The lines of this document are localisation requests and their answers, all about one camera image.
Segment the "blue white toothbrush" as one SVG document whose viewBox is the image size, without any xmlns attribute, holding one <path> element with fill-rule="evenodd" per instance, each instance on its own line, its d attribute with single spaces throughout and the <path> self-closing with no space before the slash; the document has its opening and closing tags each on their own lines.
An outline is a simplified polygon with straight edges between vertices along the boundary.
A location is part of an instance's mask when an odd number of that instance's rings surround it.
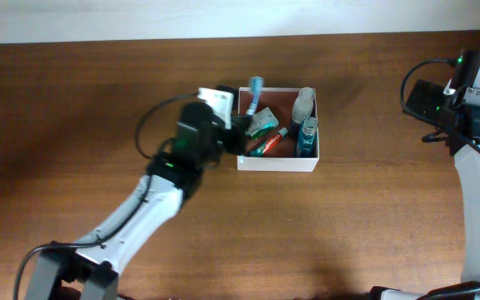
<svg viewBox="0 0 480 300">
<path fill-rule="evenodd" d="M 242 120 L 245 122 L 245 129 L 242 130 L 242 138 L 245 141 L 243 145 L 242 153 L 238 156 L 238 161 L 242 163 L 245 158 L 250 157 L 249 152 L 252 151 L 253 143 L 255 140 L 251 140 L 246 135 L 246 130 L 249 128 L 253 115 L 257 113 L 258 104 L 263 90 L 264 80 L 261 77 L 251 77 L 248 80 L 249 92 L 252 95 L 252 100 L 248 105 L 247 111 Z"/>
</svg>

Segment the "teal mouthwash bottle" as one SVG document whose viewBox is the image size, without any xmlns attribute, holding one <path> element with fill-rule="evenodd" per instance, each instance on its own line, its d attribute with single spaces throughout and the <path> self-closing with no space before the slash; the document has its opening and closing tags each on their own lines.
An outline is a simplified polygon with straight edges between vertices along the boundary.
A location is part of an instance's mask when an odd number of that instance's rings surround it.
<svg viewBox="0 0 480 300">
<path fill-rule="evenodd" d="M 310 158 L 313 155 L 317 131 L 318 120 L 315 117 L 307 117 L 297 135 L 296 158 Z"/>
</svg>

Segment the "dark blue clear-cap bottle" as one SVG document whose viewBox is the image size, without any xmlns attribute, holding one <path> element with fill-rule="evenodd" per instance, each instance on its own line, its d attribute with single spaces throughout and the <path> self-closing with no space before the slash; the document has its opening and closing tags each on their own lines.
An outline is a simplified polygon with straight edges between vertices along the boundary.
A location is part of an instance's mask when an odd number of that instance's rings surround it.
<svg viewBox="0 0 480 300">
<path fill-rule="evenodd" d="M 302 88 L 292 107 L 292 118 L 289 128 L 289 136 L 292 140 L 298 140 L 298 133 L 303 121 L 310 117 L 314 107 L 315 90 L 311 87 Z"/>
</svg>

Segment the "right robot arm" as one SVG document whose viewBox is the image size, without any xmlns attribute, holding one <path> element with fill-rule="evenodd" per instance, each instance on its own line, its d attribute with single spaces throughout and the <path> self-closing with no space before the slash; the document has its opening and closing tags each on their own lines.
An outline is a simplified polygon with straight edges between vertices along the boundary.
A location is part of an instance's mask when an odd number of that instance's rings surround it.
<svg viewBox="0 0 480 300">
<path fill-rule="evenodd" d="M 424 294 L 373 287 L 372 300 L 480 299 L 480 51 L 463 50 L 446 61 L 454 73 L 444 87 L 418 80 L 400 102 L 405 114 L 434 126 L 425 143 L 443 142 L 462 187 L 465 258 L 461 282 Z"/>
</svg>

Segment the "green white soap box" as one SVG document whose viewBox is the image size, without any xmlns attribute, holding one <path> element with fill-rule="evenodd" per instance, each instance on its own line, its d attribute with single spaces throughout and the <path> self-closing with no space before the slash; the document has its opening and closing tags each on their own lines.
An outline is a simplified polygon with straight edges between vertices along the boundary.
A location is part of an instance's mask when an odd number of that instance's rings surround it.
<svg viewBox="0 0 480 300">
<path fill-rule="evenodd" d="M 252 121 L 249 128 L 246 130 L 246 135 L 251 140 L 256 140 L 278 126 L 278 119 L 275 117 L 269 107 L 265 107 L 263 110 L 255 113 L 252 116 Z"/>
</svg>

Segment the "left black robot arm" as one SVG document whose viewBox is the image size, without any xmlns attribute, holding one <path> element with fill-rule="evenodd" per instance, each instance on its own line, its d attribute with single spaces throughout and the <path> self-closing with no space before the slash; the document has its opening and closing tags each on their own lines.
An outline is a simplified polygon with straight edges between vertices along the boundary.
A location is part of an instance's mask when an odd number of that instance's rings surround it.
<svg viewBox="0 0 480 300">
<path fill-rule="evenodd" d="M 63 283 L 79 281 L 81 299 L 116 299 L 118 281 L 142 245 L 173 218 L 197 191 L 204 170 L 223 153 L 242 154 L 245 132 L 258 106 L 256 88 L 243 115 L 233 115 L 239 93 L 229 87 L 189 93 L 177 121 L 177 133 L 149 157 L 132 195 L 107 219 L 76 242 L 50 242 L 31 250 L 20 263 L 12 296 L 18 297 L 23 271 L 32 257 L 37 265 L 28 299 L 59 299 Z"/>
</svg>

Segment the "green white toothpaste tube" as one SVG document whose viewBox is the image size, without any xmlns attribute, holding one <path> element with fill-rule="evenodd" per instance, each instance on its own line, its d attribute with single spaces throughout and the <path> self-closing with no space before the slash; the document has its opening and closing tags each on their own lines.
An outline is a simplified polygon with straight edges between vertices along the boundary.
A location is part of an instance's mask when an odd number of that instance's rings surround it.
<svg viewBox="0 0 480 300">
<path fill-rule="evenodd" d="M 266 142 L 263 142 L 259 147 L 249 152 L 250 157 L 261 158 L 279 144 L 288 134 L 288 129 L 282 127 L 277 133 L 270 137 Z"/>
</svg>

